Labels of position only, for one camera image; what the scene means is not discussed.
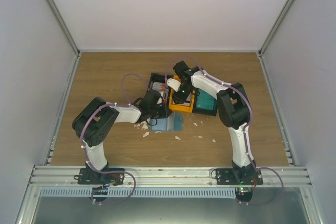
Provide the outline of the blue card holder wallet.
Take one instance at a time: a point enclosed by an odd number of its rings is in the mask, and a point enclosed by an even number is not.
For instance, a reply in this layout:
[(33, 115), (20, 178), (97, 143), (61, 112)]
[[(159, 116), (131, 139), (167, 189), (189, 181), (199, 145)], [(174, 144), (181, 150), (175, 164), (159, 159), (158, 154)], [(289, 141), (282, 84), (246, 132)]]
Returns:
[(181, 113), (172, 113), (168, 118), (152, 119), (150, 130), (155, 132), (181, 131), (183, 118)]

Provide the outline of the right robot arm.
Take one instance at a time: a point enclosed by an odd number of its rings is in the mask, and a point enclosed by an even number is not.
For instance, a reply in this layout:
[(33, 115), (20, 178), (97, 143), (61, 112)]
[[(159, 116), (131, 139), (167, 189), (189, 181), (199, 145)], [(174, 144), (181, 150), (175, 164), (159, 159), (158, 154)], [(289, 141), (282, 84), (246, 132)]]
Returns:
[(216, 99), (219, 118), (228, 128), (232, 142), (233, 180), (240, 185), (247, 183), (256, 165), (249, 142), (253, 114), (243, 85), (219, 80), (202, 68), (188, 67), (184, 61), (176, 63), (173, 70), (179, 80), (169, 78), (165, 82), (174, 90), (174, 103), (184, 103), (194, 90), (202, 90)]

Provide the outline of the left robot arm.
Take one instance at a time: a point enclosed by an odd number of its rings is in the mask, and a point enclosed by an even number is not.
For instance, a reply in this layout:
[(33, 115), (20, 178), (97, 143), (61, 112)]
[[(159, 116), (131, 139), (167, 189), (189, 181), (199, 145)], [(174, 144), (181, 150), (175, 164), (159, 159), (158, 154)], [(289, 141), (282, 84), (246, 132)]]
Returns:
[(103, 150), (103, 141), (116, 123), (148, 123), (153, 119), (166, 119), (172, 110), (162, 95), (150, 89), (144, 97), (127, 105), (110, 103), (100, 97), (94, 98), (74, 119), (72, 129), (81, 141), (86, 157), (86, 168), (96, 184), (108, 179), (108, 161)]

